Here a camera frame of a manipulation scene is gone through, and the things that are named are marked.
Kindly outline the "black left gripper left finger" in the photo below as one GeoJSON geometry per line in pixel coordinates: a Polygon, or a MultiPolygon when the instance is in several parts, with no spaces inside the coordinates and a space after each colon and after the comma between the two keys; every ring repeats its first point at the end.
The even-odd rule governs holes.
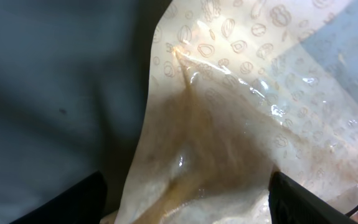
{"type": "Polygon", "coordinates": [[[106,195],[107,184],[97,171],[11,224],[99,224],[106,195]]]}

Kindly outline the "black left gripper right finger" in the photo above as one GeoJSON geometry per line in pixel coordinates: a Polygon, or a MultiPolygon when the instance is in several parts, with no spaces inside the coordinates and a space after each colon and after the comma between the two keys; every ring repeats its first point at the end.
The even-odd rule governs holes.
{"type": "Polygon", "coordinates": [[[268,204],[272,224],[357,224],[282,172],[274,172],[268,204]]]}

